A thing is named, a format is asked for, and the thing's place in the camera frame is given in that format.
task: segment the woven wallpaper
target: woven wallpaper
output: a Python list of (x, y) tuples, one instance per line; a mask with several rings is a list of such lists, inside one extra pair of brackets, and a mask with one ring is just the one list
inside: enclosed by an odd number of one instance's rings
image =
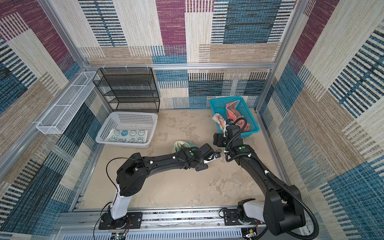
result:
[(36, 0), (0, 0), (0, 156), (79, 65)]
[(156, 70), (161, 109), (210, 108), (213, 98), (242, 96), (253, 108), (270, 69)]
[(51, 0), (91, 65), (274, 62), (295, 0)]
[(69, 210), (109, 114), (94, 91), (62, 135), (39, 133), (1, 180), (1, 239), (45, 239)]
[(260, 114), (318, 239), (384, 239), (384, 1), (310, 0)]

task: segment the black wire shelf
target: black wire shelf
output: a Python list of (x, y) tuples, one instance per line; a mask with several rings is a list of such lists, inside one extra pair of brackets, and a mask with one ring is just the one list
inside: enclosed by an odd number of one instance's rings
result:
[(100, 68), (94, 80), (113, 111), (158, 113), (160, 98), (151, 68)]

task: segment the beige floor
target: beige floor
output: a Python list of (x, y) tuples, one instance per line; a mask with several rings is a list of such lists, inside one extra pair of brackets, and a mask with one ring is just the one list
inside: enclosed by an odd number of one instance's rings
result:
[[(177, 140), (192, 141), (198, 146), (209, 143), (214, 150), (218, 149), (212, 144), (217, 127), (211, 119), (211, 110), (160, 110), (158, 116), (156, 131), (148, 149), (104, 147), (81, 208), (102, 208), (107, 202), (113, 201), (116, 189), (105, 173), (105, 166), (112, 158), (130, 157), (135, 152), (140, 152), (142, 156), (169, 154)], [(244, 142), (277, 174), (261, 131), (245, 138)], [(113, 181), (116, 179), (116, 170), (124, 161), (117, 159), (109, 164), (108, 173)], [(174, 169), (147, 178), (141, 191), (133, 196), (129, 207), (236, 205), (238, 201), (251, 197), (264, 201), (263, 193), (249, 174), (235, 161), (226, 162), (221, 157), (200, 172), (195, 169)]]

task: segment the white plastic basket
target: white plastic basket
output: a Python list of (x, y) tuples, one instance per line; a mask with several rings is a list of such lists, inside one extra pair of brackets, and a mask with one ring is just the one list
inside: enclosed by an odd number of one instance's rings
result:
[[(96, 136), (96, 142), (118, 147), (149, 148), (156, 124), (157, 114), (155, 113), (113, 112), (108, 116), (99, 130)], [(118, 130), (148, 130), (147, 142), (129, 143), (105, 141), (112, 128)]]

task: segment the cable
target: cable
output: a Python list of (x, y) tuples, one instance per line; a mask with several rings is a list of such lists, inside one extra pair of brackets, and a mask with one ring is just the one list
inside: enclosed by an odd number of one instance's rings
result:
[[(244, 126), (243, 128), (237, 132), (228, 142), (227, 142), (227, 145), (225, 147), (225, 161), (227, 162), (230, 162), (232, 161), (233, 159), (235, 158), (238, 158), (240, 156), (248, 156), (248, 154), (237, 154), (236, 156), (234, 157), (231, 157), (229, 160), (228, 160), (228, 146), (231, 144), (231, 142), (243, 131), (243, 129), (245, 128), (246, 124), (247, 124), (247, 120), (245, 118), (238, 118), (233, 124), (237, 123), (238, 120), (240, 119), (244, 119), (245, 123), (244, 123)], [(256, 160), (259, 165), (261, 166), (261, 168), (263, 169), (263, 171), (266, 171), (268, 168), (264, 165), (264, 163), (258, 158), (258, 157), (255, 157), (254, 155), (251, 155), (251, 157)], [(297, 234), (297, 233), (294, 233), (294, 232), (291, 232), (291, 231), (288, 231), (287, 233), (295, 238), (298, 238), (298, 239), (302, 239), (302, 240), (312, 240), (312, 239), (315, 239), (317, 237), (317, 235), (319, 235), (319, 223), (317, 222), (316, 220), (316, 217), (315, 215), (312, 213), (312, 211), (309, 209), (309, 207), (307, 207), (307, 205), (305, 205), (305, 203), (303, 203), (301, 201), (301, 199), (299, 199), (291, 190), (289, 190), (285, 185), (281, 184), (279, 181), (276, 180), (276, 177), (273, 176), (269, 171), (266, 172), (265, 174), (270, 180), (272, 180), (272, 182), (274, 182), (277, 186), (279, 186), (281, 189), (283, 189), (286, 193), (288, 193), (292, 198), (294, 198), (303, 208), (304, 210), (308, 213), (309, 217), (311, 218), (312, 222), (313, 222), (313, 232), (308, 235), (308, 236), (305, 236), (305, 235), (300, 235), (300, 234)]]
[(220, 209), (220, 210), (218, 211), (218, 216), (221, 217), (221, 218), (224, 218), (224, 213), (223, 213), (223, 216), (220, 216), (220, 212), (221, 212), (222, 210), (224, 210), (224, 209), (228, 209), (228, 208), (223, 207), (222, 209)]
[(143, 162), (143, 161), (139, 161), (139, 160), (136, 160), (136, 159), (132, 159), (132, 158), (129, 158), (129, 157), (116, 157), (112, 160), (110, 160), (108, 163), (107, 163), (107, 166), (105, 166), (105, 172), (107, 173), (107, 177), (109, 178), (109, 180), (112, 182), (113, 186), (116, 188), (116, 191), (118, 192), (118, 187), (115, 185), (115, 183), (112, 181), (112, 179), (109, 177), (109, 174), (108, 174), (108, 165), (113, 161), (113, 160), (116, 160), (116, 159), (130, 159), (130, 160), (133, 160), (133, 161), (136, 161), (136, 162)]
[(104, 208), (105, 208), (108, 204), (111, 204), (111, 203), (112, 203), (112, 202), (107, 203), (107, 204), (102, 208), (102, 210), (101, 210), (101, 212), (100, 212), (100, 217), (99, 217), (99, 219), (96, 221), (95, 226), (93, 227), (93, 240), (96, 240), (96, 239), (95, 239), (95, 228), (96, 228), (97, 223), (98, 223), (99, 220), (101, 219), (101, 213), (104, 211)]
[(268, 227), (265, 226), (265, 229), (260, 233), (260, 235), (257, 235), (257, 237), (254, 240), (260, 239), (266, 233), (267, 230), (268, 230)]
[(124, 230), (124, 232), (122, 233), (123, 235), (125, 234), (126, 236), (127, 236), (127, 234), (128, 234), (128, 232), (129, 232), (129, 230), (131, 229), (131, 220), (128, 218), (128, 221), (129, 221), (129, 223), (127, 223), (127, 221), (126, 221), (126, 224), (127, 224), (127, 226), (125, 227), (125, 230)]
[[(238, 155), (232, 157), (230, 160), (232, 160), (234, 158), (238, 158), (240, 156), (248, 156), (248, 154), (246, 154), (246, 153), (238, 154)], [(261, 166), (263, 171), (267, 170), (267, 167), (264, 165), (264, 163), (258, 157), (255, 157), (254, 155), (251, 155), (251, 158), (256, 160), (257, 163), (259, 163), (259, 165)], [(300, 235), (300, 234), (297, 234), (297, 233), (294, 233), (294, 232), (291, 232), (291, 231), (288, 231), (287, 233), (289, 235), (295, 237), (295, 238), (302, 239), (302, 240), (312, 240), (312, 239), (315, 239), (317, 237), (317, 235), (319, 234), (319, 224), (318, 224), (318, 222), (316, 220), (315, 215), (312, 213), (312, 211), (291, 190), (289, 190), (285, 185), (283, 185), (279, 181), (277, 181), (276, 180), (277, 177), (273, 176), (269, 172), (266, 173), (266, 176), (272, 182), (274, 182), (277, 186), (279, 186), (281, 189), (283, 189), (286, 193), (288, 193), (291, 197), (293, 197), (304, 208), (304, 210), (308, 213), (309, 217), (311, 218), (311, 220), (313, 222), (313, 232), (310, 235), (308, 235), (308, 236)]]
[(309, 234), (308, 236), (300, 235), (291, 231), (288, 231), (287, 233), (295, 238), (303, 239), (303, 240), (312, 240), (319, 235), (319, 224), (317, 223), (315, 215), (312, 213), (312, 211), (303, 203), (293, 192), (291, 192), (286, 186), (278, 182), (275, 177), (273, 177), (270, 173), (266, 174), (272, 182), (276, 183), (280, 188), (282, 188), (286, 193), (291, 195), (301, 206), (303, 206), (304, 210), (308, 213), (309, 217), (311, 218), (313, 222), (313, 232)]
[(234, 125), (234, 124), (236, 124), (239, 120), (244, 120), (244, 126), (240, 129), (240, 131), (238, 131), (228, 142), (227, 142), (227, 144), (225, 145), (225, 161), (226, 162), (230, 162), (229, 160), (228, 160), (228, 148), (229, 148), (229, 145), (231, 144), (231, 142), (239, 135), (239, 134), (241, 134), (241, 132), (245, 129), (245, 127), (247, 126), (247, 120), (245, 119), (245, 118), (238, 118), (238, 119), (236, 119), (236, 121), (232, 124), (232, 125)]

